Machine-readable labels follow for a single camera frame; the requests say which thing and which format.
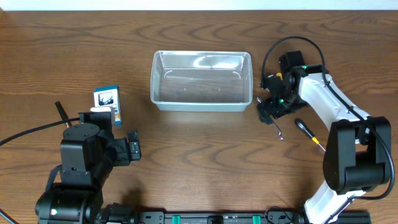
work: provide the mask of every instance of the transparent plastic bin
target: transparent plastic bin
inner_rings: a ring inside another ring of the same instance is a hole
[[[155,53],[150,99],[166,111],[244,111],[252,101],[247,52]]]

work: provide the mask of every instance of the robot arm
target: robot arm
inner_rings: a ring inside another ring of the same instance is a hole
[[[299,51],[287,52],[279,58],[279,64],[282,77],[271,75],[262,83],[272,97],[257,106],[259,118],[272,124],[271,117],[277,119],[307,105],[319,115],[330,132],[323,161],[325,181],[303,208],[306,223],[334,222],[343,208],[352,202],[351,198],[388,182],[391,173],[387,157],[369,129],[326,87],[321,65],[305,65]],[[387,119],[372,118],[359,109],[327,73],[326,79],[332,89],[378,133],[382,133],[390,149],[391,127]],[[356,152],[356,144],[368,145],[368,150]]]
[[[62,165],[51,173],[49,187],[36,204],[40,224],[94,223],[96,219],[138,223],[137,214],[122,205],[109,207],[97,217],[103,204],[102,187],[113,167],[140,160],[141,150],[137,131],[129,131],[127,138],[114,138],[113,108],[92,111],[79,113],[80,123],[63,132]],[[61,182],[53,183],[58,171]]]

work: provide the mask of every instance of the wooden table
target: wooden table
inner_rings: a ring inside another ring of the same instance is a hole
[[[257,103],[243,113],[161,112],[150,101],[150,71],[157,50],[247,51],[254,98],[269,47],[302,35],[323,50],[334,81],[361,109],[385,116],[398,153],[398,12],[6,12],[0,22],[0,139],[60,120],[93,106],[93,90],[118,84],[123,126],[138,129],[142,160],[112,171],[104,204],[122,202],[168,211],[264,211],[298,207],[323,181],[323,153],[294,125],[302,118],[322,144],[328,131],[311,108],[277,121],[257,118]],[[291,40],[277,58],[301,50],[319,63],[315,49]],[[0,207],[21,223],[35,223],[34,208],[50,170],[61,163],[63,125],[16,139],[0,148]],[[386,185],[368,195],[378,195]],[[378,202],[355,201],[373,223],[395,223],[398,190]]]

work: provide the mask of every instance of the black cable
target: black cable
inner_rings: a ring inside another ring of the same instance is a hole
[[[6,213],[5,211],[3,211],[1,208],[0,208],[0,215],[1,215],[5,220],[7,220],[9,223],[18,224],[17,221],[13,220],[13,219],[12,219],[9,215],[7,215],[7,213]]]
[[[51,186],[54,183],[55,178],[57,177],[61,169],[62,169],[62,164],[54,167],[54,169],[51,170],[49,179],[47,180],[47,185],[45,186],[45,192],[48,192],[51,189]]]
[[[282,211],[283,213],[285,213],[285,216],[286,216],[286,218],[287,218],[288,220],[290,220],[290,223],[293,223],[293,220],[292,220],[292,219],[287,215],[287,213],[286,213],[282,208],[280,208],[279,206],[271,206],[271,207],[269,207],[269,208],[266,210],[266,212],[264,213],[264,219],[266,219],[269,223],[275,224],[274,222],[272,222],[272,221],[270,221],[270,220],[268,219],[268,212],[269,212],[269,210],[272,209],[272,208],[278,208],[280,211]]]
[[[54,123],[51,123],[51,124],[46,124],[46,125],[43,125],[43,126],[40,126],[40,127],[37,127],[37,128],[32,128],[32,129],[23,131],[21,133],[15,134],[15,135],[13,135],[11,137],[8,137],[5,140],[1,141],[0,142],[0,146],[4,145],[5,143],[7,143],[7,142],[9,142],[11,140],[14,140],[14,139],[18,138],[18,137],[24,136],[25,134],[33,133],[35,131],[40,131],[40,130],[43,130],[43,129],[46,129],[46,128],[51,128],[51,127],[54,127],[56,125],[65,124],[65,123],[71,122],[71,121],[78,121],[79,119],[80,118],[71,118],[71,119],[58,121],[58,122],[54,122]]]
[[[337,93],[336,91],[330,86],[330,82],[327,81],[326,79],[326,66],[325,66],[325,58],[323,57],[322,51],[319,48],[319,46],[314,43],[312,40],[305,38],[305,37],[300,37],[300,36],[290,36],[290,37],[285,37],[282,38],[280,40],[278,40],[267,52],[266,57],[264,58],[264,61],[262,63],[262,83],[261,83],[261,87],[264,89],[264,83],[265,83],[265,79],[266,79],[266,74],[265,74],[265,67],[266,67],[266,61],[268,59],[269,54],[271,53],[271,51],[281,42],[285,41],[285,40],[289,40],[289,39],[300,39],[300,40],[305,40],[307,42],[309,42],[310,44],[312,44],[319,53],[319,56],[321,58],[322,61],[322,78],[325,82],[325,86],[331,91],[331,93],[348,109],[348,111],[350,113],[352,113],[355,117],[357,117],[364,125],[365,127],[367,127],[370,132],[376,137],[377,141],[381,144],[383,151],[385,153],[385,155],[387,156],[387,160],[389,162],[389,168],[390,168],[390,173],[391,173],[391,178],[390,178],[390,182],[388,185],[388,188],[386,189],[386,191],[379,195],[379,196],[375,196],[375,197],[365,197],[365,196],[351,196],[350,198],[347,198],[347,201],[345,202],[345,204],[343,204],[343,206],[341,206],[333,215],[330,216],[330,218],[325,222],[328,223],[331,219],[333,219],[334,216],[338,215],[340,212],[342,212],[344,210],[344,208],[349,205],[350,203],[352,203],[353,199],[362,199],[362,200],[380,200],[383,199],[385,197],[387,197],[390,193],[392,188],[394,187],[394,182],[396,179],[395,176],[395,170],[394,170],[394,161],[392,160],[391,157],[391,153],[388,150],[388,147],[386,145],[386,143],[384,142],[384,140],[382,139],[382,137],[379,135],[379,133],[377,133],[377,131],[371,126],[369,125],[366,120],[359,115],[353,108],[353,106],[350,106],[349,104],[347,104],[347,102],[345,102]]]

